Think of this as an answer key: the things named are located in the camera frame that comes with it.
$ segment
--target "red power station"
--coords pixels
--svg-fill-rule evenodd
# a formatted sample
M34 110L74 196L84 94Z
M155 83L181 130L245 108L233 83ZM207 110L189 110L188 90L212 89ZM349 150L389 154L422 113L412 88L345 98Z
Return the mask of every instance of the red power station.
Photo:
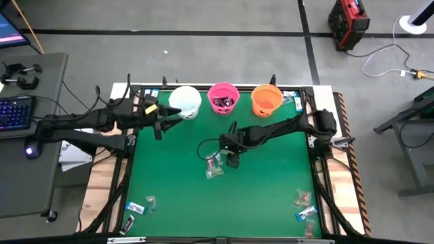
M336 50L352 50L368 29L369 22L361 0L337 0L328 16Z

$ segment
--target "computer monitor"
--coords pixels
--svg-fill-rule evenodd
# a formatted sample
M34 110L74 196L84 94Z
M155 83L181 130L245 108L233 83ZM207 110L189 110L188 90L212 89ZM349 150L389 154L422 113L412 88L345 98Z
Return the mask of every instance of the computer monitor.
M30 41L0 12L0 48L30 45Z

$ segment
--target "gray floor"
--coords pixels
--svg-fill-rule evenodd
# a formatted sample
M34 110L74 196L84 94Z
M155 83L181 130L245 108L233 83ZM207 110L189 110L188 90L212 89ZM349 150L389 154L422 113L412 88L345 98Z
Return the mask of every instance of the gray floor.
M369 33L391 33L395 19L411 14L423 0L365 0L371 16ZM333 0L305 0L311 32L328 32L326 17ZM294 31L302 30L296 0L39 0L20 1L35 28L96 28L115 30ZM24 26L15 18L19 26ZM403 31L397 27L397 33ZM429 22L428 33L434 33ZM264 83L272 73L280 84L312 84L302 37L152 37L39 35L45 52L69 54L65 82L86 103L94 100L94 86L107 98L111 84L169 81ZM412 57L409 65L434 69L432 39L398 39ZM392 131L378 136L372 128L410 104L432 81L415 81L389 73L369 78L360 71L365 58L338 53L329 38L313 38L319 80L346 99L350 126L356 137L370 226L375 237L434 242L434 195L399 199L397 191L411 188L412 179ZM366 54L392 43L391 39L362 39L354 54ZM29 47L0 51L1 56L32 54ZM368 69L379 73L404 68L398 49L379 54ZM62 91L68 111L84 109ZM0 220L0 239L72 233L83 200L83 188L60 189L55 205L57 222L37 216Z

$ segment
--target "keyboard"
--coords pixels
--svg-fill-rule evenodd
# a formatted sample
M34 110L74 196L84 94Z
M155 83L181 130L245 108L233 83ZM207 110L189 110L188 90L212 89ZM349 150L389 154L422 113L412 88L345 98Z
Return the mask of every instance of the keyboard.
M0 98L0 137L3 131L30 128L35 100L33 96Z

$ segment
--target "green mat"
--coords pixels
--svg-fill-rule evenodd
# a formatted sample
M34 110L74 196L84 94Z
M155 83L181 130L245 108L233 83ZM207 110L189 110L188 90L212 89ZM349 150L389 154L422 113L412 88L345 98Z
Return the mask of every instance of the green mat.
M168 104L170 92L159 101ZM233 121L239 127L269 125L296 115L294 103L269 118L252 112L250 92L242 92L233 113L216 115L201 92L199 114L154 139L152 128L139 132L128 201L146 206L146 196L157 198L157 211L143 216L125 210L136 220L128 236L147 237L303 237L306 223L292 206L296 190L313 192L307 143L303 133L269 140L240 156L238 169L223 166L224 175L207 179L207 163L196 154L198 143L218 138ZM218 142L201 147L205 157L218 150ZM311 203L316 203L312 195ZM320 237L318 216L313 234Z

